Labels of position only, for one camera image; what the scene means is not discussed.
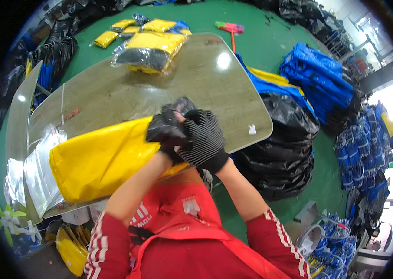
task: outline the broom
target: broom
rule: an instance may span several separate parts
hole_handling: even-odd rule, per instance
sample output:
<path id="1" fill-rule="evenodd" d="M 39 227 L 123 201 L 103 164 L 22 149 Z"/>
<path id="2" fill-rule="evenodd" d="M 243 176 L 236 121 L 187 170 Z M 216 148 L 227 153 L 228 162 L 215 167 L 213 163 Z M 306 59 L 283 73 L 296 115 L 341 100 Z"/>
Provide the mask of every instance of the broom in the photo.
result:
<path id="1" fill-rule="evenodd" d="M 235 41 L 233 38 L 233 34 L 234 33 L 243 33 L 245 30 L 245 27 L 243 25 L 227 23 L 227 22 L 222 22 L 222 21 L 216 21 L 215 26 L 220 30 L 230 32 L 230 35 L 232 38 L 232 51 L 235 52 Z"/>

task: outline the pile of blue bags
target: pile of blue bags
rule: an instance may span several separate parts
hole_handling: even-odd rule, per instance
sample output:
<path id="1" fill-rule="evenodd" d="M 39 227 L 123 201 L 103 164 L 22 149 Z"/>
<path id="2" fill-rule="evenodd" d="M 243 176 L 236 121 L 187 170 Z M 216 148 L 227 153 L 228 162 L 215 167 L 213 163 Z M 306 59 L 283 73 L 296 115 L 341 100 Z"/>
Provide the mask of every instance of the pile of blue bags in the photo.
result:
<path id="1" fill-rule="evenodd" d="M 369 191 L 376 186 L 376 173 L 393 165 L 390 136 L 374 108 L 364 106 L 355 123 L 350 120 L 349 127 L 337 137 L 334 152 L 343 190 Z"/>
<path id="2" fill-rule="evenodd" d="M 329 218 L 349 225 L 347 219 L 340 220 L 337 214 L 328 215 Z M 356 253 L 356 236 L 329 221 L 319 223 L 325 231 L 316 249 L 308 257 L 312 278 L 316 279 L 346 279 L 351 260 Z"/>
<path id="3" fill-rule="evenodd" d="M 298 43 L 279 69 L 280 75 L 302 88 L 327 133 L 338 135 L 344 123 L 358 113 L 360 96 L 346 69 L 320 51 Z"/>

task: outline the white cable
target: white cable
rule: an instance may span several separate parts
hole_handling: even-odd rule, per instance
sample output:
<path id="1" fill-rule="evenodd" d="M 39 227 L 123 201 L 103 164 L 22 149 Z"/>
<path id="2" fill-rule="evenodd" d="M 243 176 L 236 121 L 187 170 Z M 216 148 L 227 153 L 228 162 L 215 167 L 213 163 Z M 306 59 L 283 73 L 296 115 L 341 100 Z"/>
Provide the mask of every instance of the white cable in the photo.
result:
<path id="1" fill-rule="evenodd" d="M 65 83 L 62 85 L 62 100 L 60 101 L 60 115 L 62 116 L 62 125 L 65 124 L 65 121 L 63 119 L 63 92 L 65 92 Z"/>

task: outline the yellow fabric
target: yellow fabric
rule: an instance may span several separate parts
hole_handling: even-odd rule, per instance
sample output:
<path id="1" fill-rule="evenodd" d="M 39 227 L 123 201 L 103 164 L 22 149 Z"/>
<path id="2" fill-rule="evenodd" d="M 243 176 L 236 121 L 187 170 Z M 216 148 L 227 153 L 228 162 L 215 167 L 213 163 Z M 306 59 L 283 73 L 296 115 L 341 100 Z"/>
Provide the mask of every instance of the yellow fabric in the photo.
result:
<path id="1" fill-rule="evenodd" d="M 62 142 L 49 153 L 49 164 L 67 202 L 91 201 L 113 194 L 145 165 L 160 144 L 146 142 L 152 116 L 92 131 Z M 162 177 L 188 167 L 171 167 Z"/>
<path id="2" fill-rule="evenodd" d="M 251 73 L 253 73 L 256 77 L 258 77 L 258 78 L 260 78 L 260 79 L 262 79 L 262 80 L 264 80 L 266 82 L 274 83 L 274 84 L 277 84 L 277 85 L 280 85 L 280 86 L 287 86 L 287 87 L 297 88 L 299 90 L 300 95 L 305 96 L 304 91 L 300 87 L 295 86 L 293 84 L 290 84 L 289 81 L 285 77 L 283 77 L 281 75 L 268 73 L 268 72 L 265 72 L 263 70 L 251 68 L 251 67 L 248 67 L 248 66 L 246 66 L 246 68 L 248 68 L 248 70 Z M 308 100 L 306 100 L 306 102 L 312 108 L 311 103 Z"/>
<path id="3" fill-rule="evenodd" d="M 116 22 L 111 26 L 113 29 L 123 30 L 127 26 L 133 25 L 136 23 L 134 19 L 122 19 L 121 21 Z"/>
<path id="4" fill-rule="evenodd" d="M 186 36 L 172 33 L 141 32 L 128 41 L 126 49 L 154 48 L 174 55 L 185 41 Z"/>
<path id="5" fill-rule="evenodd" d="M 122 33 L 139 33 L 140 28 L 139 26 L 128 26 Z"/>
<path id="6" fill-rule="evenodd" d="M 119 33 L 114 31 L 105 31 L 94 40 L 94 44 L 101 48 L 107 48 L 116 38 Z"/>
<path id="7" fill-rule="evenodd" d="M 31 62 L 29 62 L 29 59 L 26 60 L 26 74 L 25 76 L 28 76 L 29 73 L 31 72 L 32 68 L 31 68 Z"/>
<path id="8" fill-rule="evenodd" d="M 56 248 L 67 268 L 74 275 L 81 276 L 88 252 L 82 245 L 74 244 L 62 227 L 57 231 Z"/>
<path id="9" fill-rule="evenodd" d="M 181 34 L 184 34 L 184 35 L 186 35 L 186 36 L 191 36 L 191 35 L 192 35 L 192 32 L 190 32 L 189 29 L 181 29 L 181 30 L 180 30 L 180 33 L 181 33 Z"/>
<path id="10" fill-rule="evenodd" d="M 150 20 L 146 24 L 142 25 L 142 29 L 145 31 L 165 32 L 175 25 L 177 25 L 177 23 L 174 21 L 155 18 L 154 20 Z"/>
<path id="11" fill-rule="evenodd" d="M 384 123 L 387 127 L 387 131 L 389 132 L 389 136 L 393 136 L 393 121 L 390 120 L 389 115 L 387 113 L 382 113 L 381 118 L 384 120 Z"/>

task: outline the clear plastic bag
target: clear plastic bag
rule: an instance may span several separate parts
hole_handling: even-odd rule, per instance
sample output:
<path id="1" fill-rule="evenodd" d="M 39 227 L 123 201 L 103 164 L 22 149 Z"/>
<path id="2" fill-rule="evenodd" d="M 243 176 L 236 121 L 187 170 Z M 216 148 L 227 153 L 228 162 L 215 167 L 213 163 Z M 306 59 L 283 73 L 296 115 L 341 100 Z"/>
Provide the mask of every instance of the clear plastic bag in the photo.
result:
<path id="1" fill-rule="evenodd" d="M 114 50 L 111 66 L 125 64 L 134 71 L 167 73 L 186 38 L 183 34 L 140 32 Z"/>
<path id="2" fill-rule="evenodd" d="M 40 218 L 46 210 L 64 200 L 49 166 L 49 152 L 66 140 L 64 131 L 58 131 L 54 125 L 50 125 L 45 136 L 24 162 L 24 175 L 29 194 Z"/>
<path id="3" fill-rule="evenodd" d="M 10 158 L 7 161 L 5 187 L 9 197 L 26 207 L 25 190 L 23 187 L 23 162 Z"/>

